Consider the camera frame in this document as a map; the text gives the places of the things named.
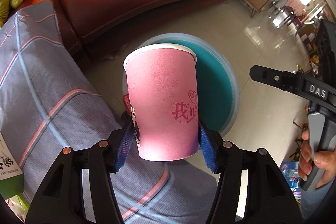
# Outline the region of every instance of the cup rim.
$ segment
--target cup rim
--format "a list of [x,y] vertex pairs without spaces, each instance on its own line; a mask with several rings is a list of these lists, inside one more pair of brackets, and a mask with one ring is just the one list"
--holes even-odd
[[182,45],[179,45],[179,44],[174,44],[174,43],[159,43],[159,44],[151,44],[151,45],[148,45],[148,46],[145,46],[145,47],[141,47],[141,48],[136,49],[135,51],[131,52],[124,60],[124,70],[126,71],[127,62],[129,60],[131,60],[134,56],[136,56],[136,55],[138,55],[142,52],[156,50],[156,49],[159,49],[159,48],[173,48],[173,49],[176,49],[176,50],[181,50],[181,51],[184,51],[184,52],[188,52],[193,56],[193,58],[195,60],[195,64],[197,62],[196,54],[191,49],[189,49],[188,47],[182,46]]

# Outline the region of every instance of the silver rivet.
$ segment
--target silver rivet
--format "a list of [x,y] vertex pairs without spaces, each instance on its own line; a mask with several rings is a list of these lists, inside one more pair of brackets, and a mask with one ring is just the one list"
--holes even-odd
[[267,155],[267,151],[266,151],[266,149],[263,149],[263,148],[260,148],[259,150],[258,150],[258,152],[259,152],[259,154],[260,155]]
[[108,141],[100,141],[98,144],[100,147],[107,147],[109,145]]
[[69,154],[71,152],[71,148],[70,147],[65,147],[62,150],[63,154]]
[[230,148],[230,147],[232,147],[232,143],[230,143],[228,141],[225,141],[225,142],[223,142],[223,146],[226,147],[226,148]]

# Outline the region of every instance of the paper cup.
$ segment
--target paper cup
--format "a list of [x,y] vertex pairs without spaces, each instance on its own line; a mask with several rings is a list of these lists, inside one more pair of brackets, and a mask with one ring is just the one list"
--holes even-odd
[[124,61],[139,155],[171,161],[198,150],[195,53],[177,44],[135,50]]

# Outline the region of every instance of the tiled floor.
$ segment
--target tiled floor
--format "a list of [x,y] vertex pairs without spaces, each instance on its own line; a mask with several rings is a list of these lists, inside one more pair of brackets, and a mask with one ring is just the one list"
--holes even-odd
[[[251,10],[240,0],[232,0],[184,16],[165,24],[128,44],[115,56],[86,72],[90,82],[113,106],[124,111],[122,103],[123,60],[142,42],[162,33],[181,32],[200,37],[218,49],[231,64],[240,89],[240,109],[235,124],[225,136],[239,148],[256,151],[266,148],[279,165],[288,155],[298,135],[293,119],[305,119],[305,100],[253,82],[250,68],[257,64],[278,70],[295,70],[296,64],[308,70],[307,57],[302,54],[290,28],[277,29],[274,15],[264,11],[250,18]],[[200,151],[187,159],[210,173]],[[243,175],[241,203],[237,214],[242,215],[246,198],[246,174]]]

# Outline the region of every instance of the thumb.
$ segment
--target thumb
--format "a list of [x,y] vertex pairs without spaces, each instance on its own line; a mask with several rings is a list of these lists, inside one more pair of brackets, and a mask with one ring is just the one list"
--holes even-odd
[[323,168],[332,173],[336,172],[336,154],[330,151],[320,151],[315,154],[314,163],[316,167]]

